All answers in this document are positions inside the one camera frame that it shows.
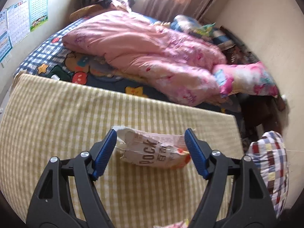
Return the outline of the white Pocky box wrapper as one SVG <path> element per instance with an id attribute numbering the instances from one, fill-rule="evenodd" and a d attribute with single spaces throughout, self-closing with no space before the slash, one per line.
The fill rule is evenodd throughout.
<path id="1" fill-rule="evenodd" d="M 162 169 L 185 167 L 191 156 L 183 135 L 168 135 L 114 126 L 116 150 L 123 162 Z"/>

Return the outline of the crumpled pink foil wrapper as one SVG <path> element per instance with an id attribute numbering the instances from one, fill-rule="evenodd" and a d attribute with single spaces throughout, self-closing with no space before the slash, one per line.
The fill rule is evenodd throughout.
<path id="1" fill-rule="evenodd" d="M 161 226 L 161 225 L 154 225 L 153 228 L 187 228 L 189 226 L 189 220 L 184 219 L 179 222 L 175 222 L 169 225 Z"/>

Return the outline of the multicolour plaid pillow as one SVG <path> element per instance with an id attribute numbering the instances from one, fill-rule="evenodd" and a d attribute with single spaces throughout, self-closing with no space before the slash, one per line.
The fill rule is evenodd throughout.
<path id="1" fill-rule="evenodd" d="M 285 207 L 289 190 L 289 168 L 283 137 L 276 131 L 265 132 L 246 152 L 257 166 L 269 191 L 276 216 Z"/>

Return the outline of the yellow checked mattress pad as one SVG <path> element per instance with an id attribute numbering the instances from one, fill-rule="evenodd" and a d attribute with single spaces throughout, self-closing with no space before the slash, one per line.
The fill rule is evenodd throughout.
<path id="1" fill-rule="evenodd" d="M 18 74 L 1 122 L 1 191 L 25 220 L 51 157 L 74 158 L 115 129 L 115 150 L 95 182 L 115 227 L 190 220 L 207 185 L 193 162 L 174 169 L 149 163 L 162 164 L 169 157 L 161 144 L 183 147 L 188 128 L 225 156 L 243 156 L 231 115 Z"/>

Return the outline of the pink floral pillow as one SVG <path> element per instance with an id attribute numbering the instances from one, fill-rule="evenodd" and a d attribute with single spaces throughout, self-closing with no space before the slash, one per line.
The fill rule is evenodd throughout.
<path id="1" fill-rule="evenodd" d="M 212 74 L 217 80 L 222 96 L 230 96 L 237 93 L 277 96 L 278 87 L 262 62 L 251 64 L 219 64 Z"/>

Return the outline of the pink quilt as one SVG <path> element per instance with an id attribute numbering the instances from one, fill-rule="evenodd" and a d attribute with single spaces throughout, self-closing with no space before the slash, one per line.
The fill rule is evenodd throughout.
<path id="1" fill-rule="evenodd" d="M 202 39 L 160 25 L 144 16 L 119 10 L 88 19 L 62 38 L 66 48 L 100 56 L 113 68 L 143 78 L 169 100 L 196 106 L 220 96 L 212 75 L 227 60 Z"/>

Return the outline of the blue checked bed sheet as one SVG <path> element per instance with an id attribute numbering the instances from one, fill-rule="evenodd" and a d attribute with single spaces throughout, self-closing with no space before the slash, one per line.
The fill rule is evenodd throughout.
<path id="1" fill-rule="evenodd" d="M 47 78 L 57 76 L 63 81 L 130 95 L 171 101 L 166 95 L 150 86 L 143 78 L 128 75 L 113 68 L 106 62 L 105 58 L 78 53 L 66 48 L 62 42 L 63 36 L 88 19 L 79 19 L 51 36 L 21 63 L 19 70 L 26 70 L 30 74 Z M 235 112 L 240 110 L 236 96 L 223 97 L 221 91 L 219 97 L 210 98 L 195 107 L 203 108 L 206 103 Z"/>

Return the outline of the blue plaid blanket pile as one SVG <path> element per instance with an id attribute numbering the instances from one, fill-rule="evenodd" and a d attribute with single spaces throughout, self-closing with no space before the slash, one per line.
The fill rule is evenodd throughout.
<path id="1" fill-rule="evenodd" d="M 174 17 L 170 28 L 208 41 L 220 48 L 221 51 L 228 50 L 235 46 L 235 42 L 217 28 L 215 23 L 201 25 L 196 19 L 179 14 Z"/>

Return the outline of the yellow pillow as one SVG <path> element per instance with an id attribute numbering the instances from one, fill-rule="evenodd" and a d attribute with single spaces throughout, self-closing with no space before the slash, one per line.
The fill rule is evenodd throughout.
<path id="1" fill-rule="evenodd" d="M 70 14 L 70 22 L 77 21 L 78 19 L 102 11 L 104 8 L 101 5 L 94 4 L 83 7 Z"/>

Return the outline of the left blue wall chart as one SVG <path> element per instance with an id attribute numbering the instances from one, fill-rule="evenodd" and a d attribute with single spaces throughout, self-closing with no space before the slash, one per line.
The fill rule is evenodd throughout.
<path id="1" fill-rule="evenodd" d="M 11 51 L 12 45 L 10 42 L 8 25 L 7 25 L 7 12 L 1 11 L 0 14 L 0 61 Z"/>

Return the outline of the middle white wall chart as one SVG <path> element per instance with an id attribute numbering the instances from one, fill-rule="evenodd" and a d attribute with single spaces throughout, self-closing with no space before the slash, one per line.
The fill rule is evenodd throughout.
<path id="1" fill-rule="evenodd" d="M 7 8 L 7 25 L 12 47 L 30 33 L 29 0 L 21 0 Z"/>

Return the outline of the right green wall chart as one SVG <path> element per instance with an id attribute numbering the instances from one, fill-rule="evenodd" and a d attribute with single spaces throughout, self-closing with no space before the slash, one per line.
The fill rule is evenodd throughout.
<path id="1" fill-rule="evenodd" d="M 48 20 L 48 0 L 29 0 L 30 31 Z"/>

